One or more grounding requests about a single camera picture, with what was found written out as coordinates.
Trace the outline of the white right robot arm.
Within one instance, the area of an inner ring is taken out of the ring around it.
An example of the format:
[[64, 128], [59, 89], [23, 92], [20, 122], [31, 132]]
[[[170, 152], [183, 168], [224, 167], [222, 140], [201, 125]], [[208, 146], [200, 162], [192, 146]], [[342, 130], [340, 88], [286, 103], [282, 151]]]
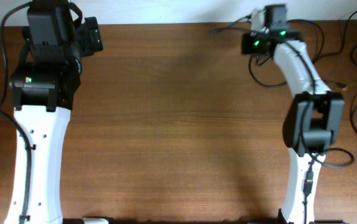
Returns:
[[298, 31], [287, 23], [287, 8], [273, 4], [255, 8], [242, 53], [265, 55], [284, 74], [293, 97], [283, 125], [290, 157], [287, 193], [277, 223], [315, 223], [314, 201], [320, 170], [338, 136], [345, 101], [320, 78]]

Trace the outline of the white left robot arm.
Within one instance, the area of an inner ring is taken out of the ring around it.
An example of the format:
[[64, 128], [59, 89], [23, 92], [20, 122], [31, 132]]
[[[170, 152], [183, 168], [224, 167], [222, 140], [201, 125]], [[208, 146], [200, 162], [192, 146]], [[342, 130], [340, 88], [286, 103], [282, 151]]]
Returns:
[[80, 86], [82, 58], [102, 51], [95, 17], [71, 1], [22, 5], [28, 25], [9, 87], [17, 131], [16, 164], [6, 223], [65, 223], [60, 173], [65, 133]]

